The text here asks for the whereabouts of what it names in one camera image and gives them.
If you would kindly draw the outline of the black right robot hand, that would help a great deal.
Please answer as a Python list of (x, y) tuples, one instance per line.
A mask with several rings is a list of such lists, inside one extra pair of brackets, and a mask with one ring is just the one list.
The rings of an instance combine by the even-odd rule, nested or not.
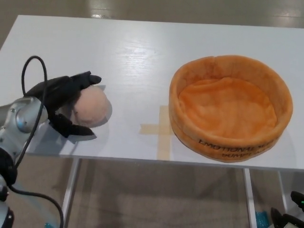
[[(304, 211), (304, 195), (297, 191), (292, 191), (292, 201)], [(304, 222), (292, 215), (281, 214), (277, 209), (271, 208), (271, 219), (275, 228), (303, 228)]]

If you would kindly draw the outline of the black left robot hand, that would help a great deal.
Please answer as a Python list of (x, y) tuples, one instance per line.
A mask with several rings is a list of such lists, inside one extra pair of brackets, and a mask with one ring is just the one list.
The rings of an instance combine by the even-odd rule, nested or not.
[(67, 138), (71, 135), (93, 136), (94, 133), (90, 128), (73, 124), (63, 114), (57, 114), (56, 111), (75, 101), (84, 89), (99, 84), (101, 80), (101, 77), (92, 75), (90, 71), (74, 76), (61, 76), (50, 79), (46, 83), (38, 83), (24, 96), (35, 97), (43, 101), (48, 113), (49, 124), (63, 137)]

